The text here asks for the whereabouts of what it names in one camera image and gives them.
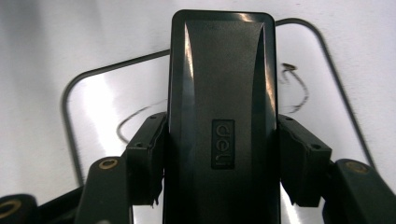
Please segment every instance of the curved line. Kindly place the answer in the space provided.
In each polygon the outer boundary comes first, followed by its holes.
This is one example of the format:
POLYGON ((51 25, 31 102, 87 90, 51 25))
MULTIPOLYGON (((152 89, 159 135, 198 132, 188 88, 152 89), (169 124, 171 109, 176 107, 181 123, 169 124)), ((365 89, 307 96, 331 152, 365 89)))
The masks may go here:
POLYGON ((124 120, 117 126, 117 137, 118 137, 123 143, 128 144, 130 140, 128 140, 128 139, 122 134, 122 126, 123 126, 128 120, 132 119, 134 116, 140 114, 141 112, 143 112, 143 111, 145 111, 145 110, 151 108, 151 107, 154 106, 154 105, 159 105, 159 104, 161 104, 161 103, 163 103, 163 102, 166 102, 166 101, 167 101, 167 99, 164 99, 164 100, 161 100, 160 102, 157 102, 157 103, 155 103, 155 104, 145 106, 145 107, 143 107, 143 108, 141 108, 141 109, 135 111, 132 115, 128 116, 126 119, 124 119, 124 120))
POLYGON ((295 112, 299 111, 303 107, 303 105, 305 105, 305 103, 308 101, 308 99, 309 99, 309 89, 305 86, 305 83, 303 82, 303 80, 300 79, 297 76, 297 74, 294 73, 293 70, 289 70, 289 69, 283 70, 282 71, 282 76, 286 77, 286 73, 287 72, 291 73, 291 75, 297 80, 297 82, 303 87, 303 90, 304 90, 304 99, 299 104, 292 106, 294 109, 291 112, 289 112, 290 114, 292 114, 292 113, 295 113, 295 112))
POLYGON ((317 36, 318 41, 320 42, 320 45, 322 46, 322 50, 323 50, 323 53, 325 54, 328 65, 330 66, 330 69, 332 70, 332 76, 334 77, 335 83, 338 86, 338 90, 340 91, 341 97, 343 98, 344 106, 346 107, 346 111, 347 111, 350 119, 352 120, 352 124, 355 129, 356 135, 358 136, 358 138, 361 142, 361 148, 363 149, 364 156, 366 157, 370 166, 373 167, 373 169, 376 169, 373 157, 371 156, 370 150, 367 147, 366 142, 364 141, 361 127, 359 126, 359 123, 356 120, 355 113, 353 112, 352 106, 349 104, 347 94, 344 91, 343 84, 341 82, 341 78, 339 77, 338 72, 335 69, 335 66, 332 62, 332 57, 330 56, 329 50, 327 49, 327 45, 324 42, 324 38, 322 37, 320 31, 314 25, 309 23, 308 21, 303 21, 303 20, 297 19, 297 18, 289 18, 289 19, 285 19, 285 20, 276 21, 276 26, 281 26, 281 25, 291 24, 291 23, 302 25, 302 26, 308 28, 309 30, 311 30, 317 36))
POLYGON ((66 86, 64 93, 62 95, 62 116, 64 118, 64 126, 65 126, 65 130, 66 130, 66 134, 67 134, 67 140, 68 140, 68 145, 70 147, 70 153, 72 154, 72 158, 73 158, 73 162, 75 165, 75 172, 76 172, 76 176, 77 176, 77 182, 79 186, 82 186, 84 183, 84 178, 83 178, 83 174, 82 174, 82 169, 81 169, 81 163, 79 161, 79 156, 78 156, 78 149, 77 149, 77 144, 76 144, 76 139, 74 136, 74 132, 73 132, 73 127, 72 127, 72 123, 71 123, 71 118, 70 118, 70 114, 69 114, 69 108, 67 106, 67 102, 69 99, 69 95, 71 90, 73 90, 73 88, 84 78, 86 77, 92 77, 92 76, 96 76, 99 74, 102 74, 104 72, 108 72, 108 71, 112 71, 118 68, 122 68, 124 66, 128 66, 128 65, 132 65, 135 63, 142 63, 151 59, 156 59, 156 58, 160 58, 163 56, 166 56, 169 54, 169 49, 163 50, 163 51, 159 51, 156 53, 152 53, 149 55, 145 55, 142 57, 138 57, 138 58, 134 58, 132 60, 128 60, 122 63, 115 63, 106 67, 102 67, 102 68, 98 68, 98 69, 94 69, 88 72, 84 72, 80 75, 78 75, 77 77, 73 78, 66 86))

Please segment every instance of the black metal part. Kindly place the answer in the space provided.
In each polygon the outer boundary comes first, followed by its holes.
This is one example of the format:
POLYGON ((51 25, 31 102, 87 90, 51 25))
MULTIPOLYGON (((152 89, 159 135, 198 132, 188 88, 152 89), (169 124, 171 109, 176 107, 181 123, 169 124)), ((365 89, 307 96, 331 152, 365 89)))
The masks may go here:
POLYGON ((381 176, 370 166, 353 160, 340 160, 329 172, 326 224, 394 224, 396 197, 381 176))
POLYGON ((75 223, 132 223, 125 161, 106 157, 93 163, 75 223))
POLYGON ((0 198, 0 224, 38 224, 39 215, 35 198, 15 194, 0 198))
POLYGON ((278 223, 271 16, 179 11, 168 99, 164 223, 278 223))
POLYGON ((133 205, 158 203, 163 190, 163 148, 166 113, 148 117, 126 147, 130 197, 133 205))
POLYGON ((74 223, 83 187, 74 189, 38 207, 41 223, 74 223))
POLYGON ((278 115, 280 176, 291 203, 317 207, 332 150, 303 125, 278 115))

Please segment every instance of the dell logo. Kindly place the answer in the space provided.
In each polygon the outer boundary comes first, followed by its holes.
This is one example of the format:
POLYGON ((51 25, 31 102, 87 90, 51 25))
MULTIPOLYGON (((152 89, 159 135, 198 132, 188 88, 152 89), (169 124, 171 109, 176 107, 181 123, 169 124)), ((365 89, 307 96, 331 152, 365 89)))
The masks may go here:
POLYGON ((234 166, 234 121, 212 121, 212 168, 233 169, 234 166))

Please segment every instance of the black plastic case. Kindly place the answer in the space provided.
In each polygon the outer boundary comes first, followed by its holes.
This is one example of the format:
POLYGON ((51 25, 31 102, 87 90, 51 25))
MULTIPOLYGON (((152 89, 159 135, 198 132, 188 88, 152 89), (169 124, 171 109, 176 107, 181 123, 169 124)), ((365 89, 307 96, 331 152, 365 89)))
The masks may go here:
POLYGON ((278 223, 272 17, 179 11, 169 85, 165 223, 278 223))

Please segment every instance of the white surface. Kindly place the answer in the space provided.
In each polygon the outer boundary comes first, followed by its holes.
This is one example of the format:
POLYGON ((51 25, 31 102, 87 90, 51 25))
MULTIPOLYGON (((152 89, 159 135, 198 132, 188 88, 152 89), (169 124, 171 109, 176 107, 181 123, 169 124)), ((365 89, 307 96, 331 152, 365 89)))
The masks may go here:
POLYGON ((0 196, 27 192, 44 203, 76 186, 60 112, 64 87, 82 72, 168 49, 171 18, 182 8, 315 24, 380 174, 396 176, 394 1, 9 0, 0 3, 0 196))
MULTIPOLYGON (((318 37, 300 24, 284 24, 276 27, 276 43, 279 113, 297 119, 333 148, 334 161, 350 158, 367 162, 318 37), (298 111, 293 106, 302 101, 304 91, 289 72, 282 72, 282 63, 296 66, 294 74, 309 91, 306 103, 298 111)), ((68 108, 84 176, 93 162, 105 156, 119 156, 125 149, 116 135, 117 125, 125 118, 150 106, 122 127, 125 138, 131 139, 145 118, 166 110, 163 99, 167 97, 168 71, 169 56, 164 56, 87 77, 75 86, 68 108)), ((291 206, 282 191, 283 223, 322 223, 321 208, 322 205, 319 209, 291 206)), ((155 210, 138 206, 134 209, 139 211, 136 218, 141 223, 153 223, 153 218, 161 219, 163 207, 160 203, 155 210)))

